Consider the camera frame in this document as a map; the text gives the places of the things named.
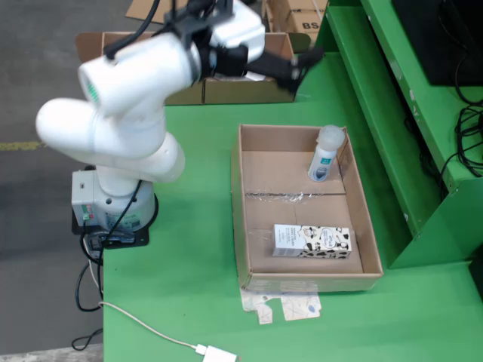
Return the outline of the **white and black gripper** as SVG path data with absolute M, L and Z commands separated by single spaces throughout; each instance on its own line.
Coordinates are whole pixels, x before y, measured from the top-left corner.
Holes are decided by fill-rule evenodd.
M 265 28 L 257 13 L 242 1 L 212 1 L 199 17 L 204 29 L 195 34 L 201 78 L 242 77 L 254 72 L 273 78 L 278 87 L 295 94 L 299 72 L 311 69 L 325 55 L 312 48 L 285 59 L 264 51 Z

